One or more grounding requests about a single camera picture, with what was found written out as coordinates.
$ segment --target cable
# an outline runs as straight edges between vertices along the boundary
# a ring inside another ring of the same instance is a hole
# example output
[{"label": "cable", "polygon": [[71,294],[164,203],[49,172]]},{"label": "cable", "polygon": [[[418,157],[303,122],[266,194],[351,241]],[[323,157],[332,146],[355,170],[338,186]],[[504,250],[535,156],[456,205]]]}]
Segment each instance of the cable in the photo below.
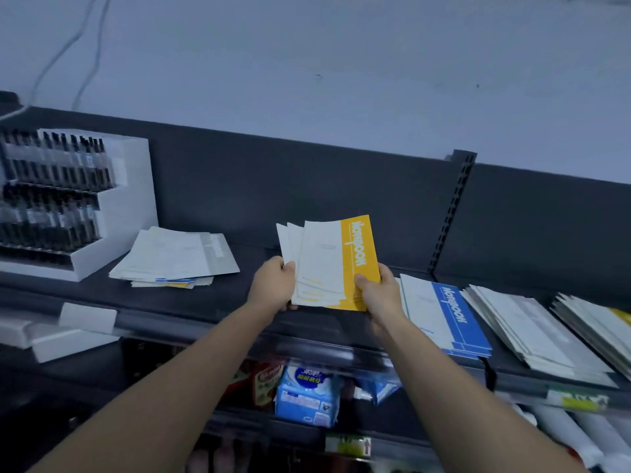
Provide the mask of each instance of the cable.
[{"label": "cable", "polygon": [[83,17],[83,22],[81,23],[81,26],[79,27],[79,31],[77,31],[70,39],[68,39],[68,41],[64,44],[64,46],[59,50],[59,53],[54,55],[52,59],[48,62],[48,64],[44,66],[42,72],[39,74],[39,76],[35,80],[33,89],[31,90],[31,93],[28,96],[27,103],[24,106],[22,106],[19,110],[12,111],[11,113],[5,114],[4,116],[0,116],[0,121],[4,121],[6,119],[13,118],[14,116],[20,115],[24,113],[25,111],[27,111],[31,106],[33,106],[33,103],[35,102],[35,95],[37,94],[37,89],[39,88],[39,85],[42,82],[44,76],[46,76],[48,71],[50,71],[51,68],[55,65],[55,63],[59,61],[59,58],[62,57],[68,51],[68,49],[70,49],[70,47],[74,45],[77,41],[79,41],[79,39],[81,39],[81,37],[83,36],[83,33],[85,32],[85,29],[88,25],[88,20],[90,19],[90,15],[92,14],[92,8],[94,8],[94,3],[96,1],[97,0],[90,0],[90,2],[88,3],[88,9],[85,12],[85,16]]},{"label": "cable", "polygon": [[107,18],[107,12],[110,9],[111,1],[112,0],[105,0],[105,4],[103,5],[103,10],[101,11],[101,18],[99,19],[99,34],[97,35],[97,54],[94,59],[94,66],[92,66],[92,69],[90,70],[87,77],[85,78],[85,81],[83,81],[83,84],[79,88],[79,91],[77,92],[75,99],[73,100],[73,104],[71,108],[72,111],[76,111],[79,108],[79,103],[81,102],[83,92],[90,85],[90,83],[92,82],[92,79],[95,77],[95,75],[99,71],[99,68],[101,67],[101,53],[103,51],[103,31],[105,27],[105,19]]}]

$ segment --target left arm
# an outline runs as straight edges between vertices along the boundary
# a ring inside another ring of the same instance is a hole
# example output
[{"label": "left arm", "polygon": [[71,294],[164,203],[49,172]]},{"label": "left arm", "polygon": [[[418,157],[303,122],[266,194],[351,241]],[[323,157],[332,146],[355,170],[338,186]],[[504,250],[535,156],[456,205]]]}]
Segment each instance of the left arm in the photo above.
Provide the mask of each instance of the left arm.
[{"label": "left arm", "polygon": [[294,282],[293,262],[265,262],[245,305],[116,397],[29,473],[178,471],[250,346],[285,309]]}]

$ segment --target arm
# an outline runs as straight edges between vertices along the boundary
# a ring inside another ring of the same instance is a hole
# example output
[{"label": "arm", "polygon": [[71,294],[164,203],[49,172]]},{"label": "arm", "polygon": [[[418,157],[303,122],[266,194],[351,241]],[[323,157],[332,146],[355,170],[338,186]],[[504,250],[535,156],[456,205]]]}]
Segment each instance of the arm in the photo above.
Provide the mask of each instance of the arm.
[{"label": "arm", "polygon": [[403,313],[399,286],[380,264],[381,284],[358,275],[377,337],[416,414],[451,473],[580,473],[574,459],[471,375]]},{"label": "arm", "polygon": [[178,471],[250,346],[285,309],[294,268],[280,257],[265,262],[243,307],[116,397],[30,472]]}]

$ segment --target pen display rack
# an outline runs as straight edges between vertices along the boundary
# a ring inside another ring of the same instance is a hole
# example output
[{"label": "pen display rack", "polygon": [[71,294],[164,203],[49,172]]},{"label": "pen display rack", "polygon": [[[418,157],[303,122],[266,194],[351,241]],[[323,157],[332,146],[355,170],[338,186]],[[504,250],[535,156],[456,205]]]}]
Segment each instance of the pen display rack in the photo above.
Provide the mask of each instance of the pen display rack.
[{"label": "pen display rack", "polygon": [[0,270],[80,281],[157,226],[146,139],[0,133]]}]

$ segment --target white wall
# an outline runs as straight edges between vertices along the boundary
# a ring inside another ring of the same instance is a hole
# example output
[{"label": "white wall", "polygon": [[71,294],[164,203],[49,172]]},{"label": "white wall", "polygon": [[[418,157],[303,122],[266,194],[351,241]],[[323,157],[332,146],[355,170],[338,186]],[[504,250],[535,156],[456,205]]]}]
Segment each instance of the white wall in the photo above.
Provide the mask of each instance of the white wall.
[{"label": "white wall", "polygon": [[[26,96],[87,1],[0,0],[0,89]],[[37,105],[69,109],[96,15]],[[631,183],[631,7],[113,0],[82,110]]]}]

